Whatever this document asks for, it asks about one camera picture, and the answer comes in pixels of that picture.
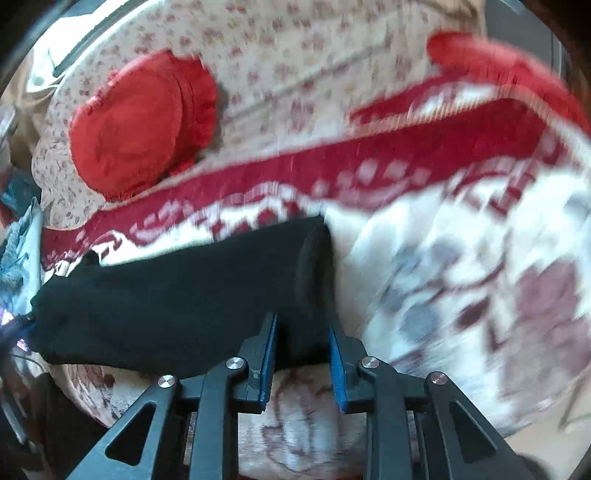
floral fabric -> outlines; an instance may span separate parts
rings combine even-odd
[[[409,100],[413,115],[404,118],[416,119],[414,127],[366,119],[335,144],[339,155],[322,154],[337,148],[329,144],[195,177],[102,212],[75,237],[108,265],[321,212],[335,240],[347,333],[399,371],[446,371],[509,435],[588,369],[591,148],[559,117],[495,95],[494,87],[431,79]],[[456,113],[433,116],[441,111]],[[451,177],[438,180],[455,161]],[[316,162],[314,174],[305,162]],[[77,256],[51,266],[67,274]],[[87,365],[52,374],[107,425],[155,380]],[[278,372],[266,412],[240,416],[241,473],[357,475],[364,421],[337,413],[326,366]]]
[[[480,2],[448,3],[149,0],[85,52],[52,98],[32,162],[45,226],[80,227],[97,210],[115,206],[81,180],[68,129],[74,111],[110,72],[137,56],[163,48],[199,55],[226,96],[216,145],[194,169],[158,189],[237,158],[342,135],[352,108],[427,75],[433,31],[482,28]]]

black fabric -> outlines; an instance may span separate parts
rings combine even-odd
[[[280,323],[277,368],[327,360],[333,255],[320,217],[150,260],[95,263],[54,276],[33,298],[28,340],[48,362],[200,375],[235,356],[267,312]]]
[[[78,410],[50,374],[35,379],[31,405],[37,440],[51,473],[55,480],[65,480],[107,428]]]

red round pillow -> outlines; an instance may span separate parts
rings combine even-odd
[[[81,178],[110,202],[129,199],[194,164],[216,123],[216,85],[198,58],[170,50],[114,72],[70,126]]]

